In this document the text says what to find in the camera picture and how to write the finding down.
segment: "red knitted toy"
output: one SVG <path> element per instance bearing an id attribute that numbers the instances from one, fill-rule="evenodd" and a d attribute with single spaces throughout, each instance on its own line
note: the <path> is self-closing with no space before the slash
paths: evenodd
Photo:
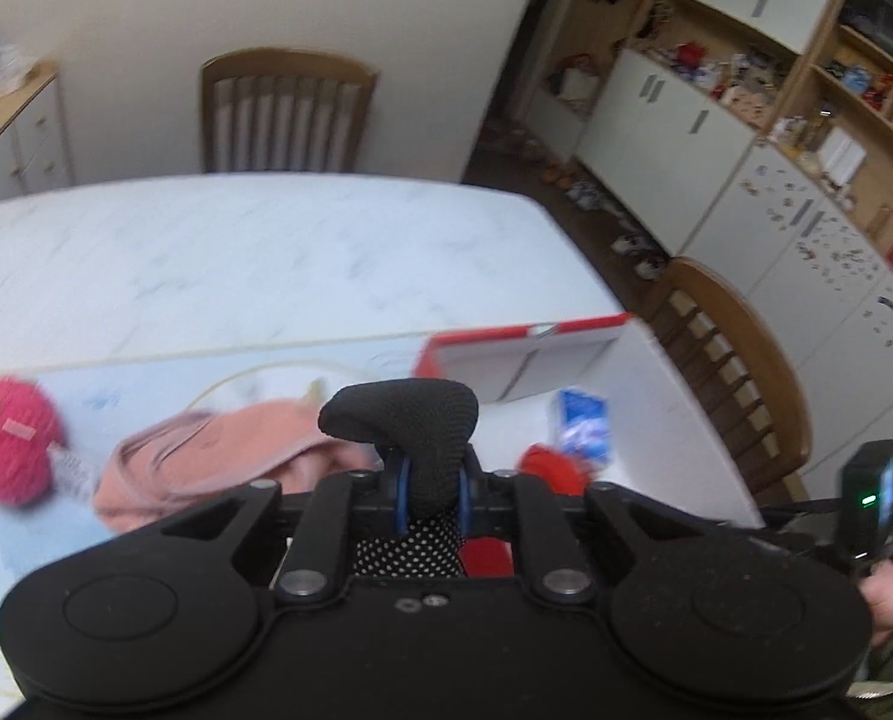
<path id="1" fill-rule="evenodd" d="M 64 443 L 53 404 L 32 382 L 0 379 L 0 503 L 18 506 L 49 490 L 51 443 Z"/>

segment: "screw head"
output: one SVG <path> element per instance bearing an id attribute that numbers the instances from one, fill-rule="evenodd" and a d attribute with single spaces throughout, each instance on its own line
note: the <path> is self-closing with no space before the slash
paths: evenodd
<path id="1" fill-rule="evenodd" d="M 326 586 L 326 577 L 309 568 L 298 568 L 287 571 L 279 578 L 279 588 L 288 595 L 305 598 L 322 591 Z"/>
<path id="2" fill-rule="evenodd" d="M 406 614 L 416 614 L 423 609 L 423 605 L 416 598 L 400 598 L 393 604 L 399 611 Z"/>
<path id="3" fill-rule="evenodd" d="M 444 607 L 448 603 L 449 599 L 440 593 L 434 592 L 423 596 L 423 605 L 427 605 L 427 607 Z"/>
<path id="4" fill-rule="evenodd" d="M 587 573 L 573 568 L 558 568 L 543 577 L 543 585 L 557 595 L 579 595 L 593 584 Z"/>

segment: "chair backrest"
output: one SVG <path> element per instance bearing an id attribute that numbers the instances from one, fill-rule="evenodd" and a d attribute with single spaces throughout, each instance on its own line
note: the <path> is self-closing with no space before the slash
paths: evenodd
<path id="1" fill-rule="evenodd" d="M 203 170 L 351 172 L 378 74 L 290 49 L 217 56 L 200 71 Z"/>
<path id="2" fill-rule="evenodd" d="M 659 277 L 641 313 L 752 493 L 806 463 L 812 431 L 799 381 L 742 295 L 699 263 L 678 258 Z"/>

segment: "white drawer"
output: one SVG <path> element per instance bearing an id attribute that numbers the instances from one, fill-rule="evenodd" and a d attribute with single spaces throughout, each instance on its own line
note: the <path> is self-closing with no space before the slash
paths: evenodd
<path id="1" fill-rule="evenodd" d="M 40 149 L 23 169 L 23 183 L 31 194 L 72 186 L 64 144 L 59 136 L 51 135 L 40 144 Z"/>
<path id="2" fill-rule="evenodd" d="M 23 167 L 32 162 L 47 140 L 62 145 L 64 127 L 59 116 L 59 92 L 55 80 L 30 100 L 13 122 L 13 129 Z"/>

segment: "cabinet handle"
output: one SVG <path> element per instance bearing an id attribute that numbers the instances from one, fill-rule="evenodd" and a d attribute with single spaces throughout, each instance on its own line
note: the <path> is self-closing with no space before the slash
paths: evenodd
<path id="1" fill-rule="evenodd" d="M 650 90 L 653 88 L 653 82 L 656 80 L 656 76 L 648 76 L 646 79 L 646 83 L 643 84 L 643 91 L 639 93 L 641 98 L 645 98 L 646 95 L 649 95 Z"/>
<path id="2" fill-rule="evenodd" d="M 696 135 L 696 133 L 699 132 L 699 129 L 701 129 L 704 124 L 706 124 L 707 116 L 709 116 L 708 108 L 704 111 L 699 111 L 699 116 L 697 116 L 696 118 L 696 123 L 693 124 L 693 129 L 689 131 L 690 135 Z"/>
<path id="3" fill-rule="evenodd" d="M 817 211 L 816 215 L 813 217 L 813 220 L 810 221 L 810 223 L 808 225 L 806 225 L 806 229 L 803 230 L 803 234 L 800 235 L 799 237 L 800 238 L 809 238 L 810 233 L 812 233 L 813 230 L 816 229 L 816 225 L 819 224 L 819 220 L 821 218 L 823 218 L 824 215 L 826 215 L 825 211 Z"/>
<path id="4" fill-rule="evenodd" d="M 769 0 L 758 0 L 756 1 L 756 7 L 752 9 L 752 17 L 758 19 L 761 15 L 766 12 L 766 6 L 769 4 Z"/>
<path id="5" fill-rule="evenodd" d="M 656 84 L 653 93 L 650 95 L 650 103 L 655 103 L 656 100 L 659 100 L 659 95 L 662 94 L 664 86 L 666 86 L 666 81 L 660 81 L 658 84 Z"/>
<path id="6" fill-rule="evenodd" d="M 810 197 L 806 202 L 803 203 L 803 207 L 796 211 L 796 215 L 793 217 L 793 221 L 790 222 L 793 227 L 802 221 L 803 217 L 806 215 L 806 212 L 809 211 L 810 207 L 816 201 Z"/>

